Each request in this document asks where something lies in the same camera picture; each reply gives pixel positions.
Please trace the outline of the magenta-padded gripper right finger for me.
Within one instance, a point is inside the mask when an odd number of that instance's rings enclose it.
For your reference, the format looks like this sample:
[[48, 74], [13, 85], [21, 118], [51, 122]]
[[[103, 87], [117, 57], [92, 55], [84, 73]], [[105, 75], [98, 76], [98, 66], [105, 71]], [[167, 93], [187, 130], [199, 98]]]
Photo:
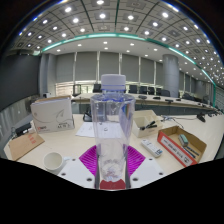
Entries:
[[153, 157], [145, 157], [131, 146], [127, 152], [127, 173], [131, 189], [143, 187], [165, 176]]

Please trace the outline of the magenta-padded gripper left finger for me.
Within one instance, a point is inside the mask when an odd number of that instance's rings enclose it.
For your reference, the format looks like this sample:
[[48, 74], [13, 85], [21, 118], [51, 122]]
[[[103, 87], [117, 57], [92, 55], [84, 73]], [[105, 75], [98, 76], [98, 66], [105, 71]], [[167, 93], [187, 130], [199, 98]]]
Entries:
[[95, 188], [98, 161], [96, 147], [92, 146], [77, 159], [66, 162], [58, 176], [84, 188]]

